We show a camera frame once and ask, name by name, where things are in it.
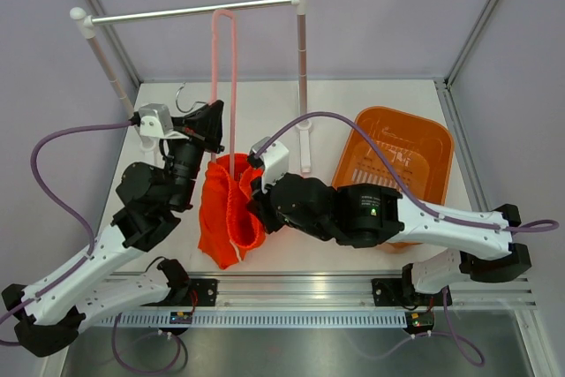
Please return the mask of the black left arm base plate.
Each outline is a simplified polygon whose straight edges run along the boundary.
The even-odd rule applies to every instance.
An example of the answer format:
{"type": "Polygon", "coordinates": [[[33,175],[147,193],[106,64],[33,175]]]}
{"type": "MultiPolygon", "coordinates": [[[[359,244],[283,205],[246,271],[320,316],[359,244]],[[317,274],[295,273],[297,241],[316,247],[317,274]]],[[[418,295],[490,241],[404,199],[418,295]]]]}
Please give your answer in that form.
{"type": "Polygon", "coordinates": [[[185,296],[185,304],[196,307],[213,307],[218,295],[218,280],[214,278],[192,278],[185,296]]]}

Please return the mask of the orange shorts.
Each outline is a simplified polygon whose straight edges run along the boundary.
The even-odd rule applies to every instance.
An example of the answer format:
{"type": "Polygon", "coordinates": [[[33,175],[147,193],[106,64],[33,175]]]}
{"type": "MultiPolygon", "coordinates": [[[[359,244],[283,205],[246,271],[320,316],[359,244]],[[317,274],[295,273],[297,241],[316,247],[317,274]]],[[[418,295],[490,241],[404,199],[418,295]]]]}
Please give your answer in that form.
{"type": "Polygon", "coordinates": [[[243,153],[234,160],[234,176],[227,155],[207,165],[200,202],[199,249],[221,269],[239,263],[266,239],[260,220],[247,209],[251,182],[262,171],[252,168],[243,153]]]}

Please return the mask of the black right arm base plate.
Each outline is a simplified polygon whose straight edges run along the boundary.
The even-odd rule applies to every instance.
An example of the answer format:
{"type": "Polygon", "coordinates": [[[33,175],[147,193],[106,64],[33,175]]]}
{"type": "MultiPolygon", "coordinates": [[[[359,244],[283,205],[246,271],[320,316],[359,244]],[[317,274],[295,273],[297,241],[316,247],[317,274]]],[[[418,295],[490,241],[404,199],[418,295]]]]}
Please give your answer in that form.
{"type": "Polygon", "coordinates": [[[405,289],[400,278],[373,278],[371,280],[373,303],[378,307],[398,306],[406,310],[419,307],[443,306],[442,291],[435,294],[417,293],[413,289],[405,289]]]}

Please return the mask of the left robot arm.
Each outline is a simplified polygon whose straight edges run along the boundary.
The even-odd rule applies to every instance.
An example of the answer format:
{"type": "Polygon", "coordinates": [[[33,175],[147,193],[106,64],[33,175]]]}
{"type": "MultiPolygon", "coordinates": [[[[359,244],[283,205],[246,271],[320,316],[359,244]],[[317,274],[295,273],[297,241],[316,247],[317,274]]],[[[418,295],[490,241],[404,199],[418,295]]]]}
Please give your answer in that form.
{"type": "Polygon", "coordinates": [[[166,105],[150,103],[111,126],[133,126],[157,139],[164,165],[130,164],[116,189],[123,206],[108,226],[95,234],[80,218],[88,236],[81,251],[36,283],[13,283],[3,290],[7,314],[17,320],[14,346],[47,357],[109,316],[139,305],[180,305],[188,299],[190,278],[177,260],[164,260],[157,271],[110,289],[100,283],[153,250],[180,224],[179,214],[192,209],[203,155],[223,151],[223,107],[223,102],[213,101],[173,117],[166,105]]]}

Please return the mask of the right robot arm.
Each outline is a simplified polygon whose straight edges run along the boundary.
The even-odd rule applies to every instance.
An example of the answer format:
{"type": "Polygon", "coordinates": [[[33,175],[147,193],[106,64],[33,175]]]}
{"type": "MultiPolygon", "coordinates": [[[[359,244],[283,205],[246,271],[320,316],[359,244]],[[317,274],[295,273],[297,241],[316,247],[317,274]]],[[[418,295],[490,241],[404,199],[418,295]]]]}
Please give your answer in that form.
{"type": "Polygon", "coordinates": [[[390,304],[410,309],[437,303],[452,283],[508,283],[531,268],[527,246],[513,242],[506,230],[519,217],[513,205],[488,213],[457,210],[454,218],[440,218],[389,187],[333,188],[287,173],[272,185],[255,178],[246,208],[266,233],[289,227],[356,249],[385,243],[443,247],[429,260],[403,266],[401,281],[388,287],[390,304]]]}

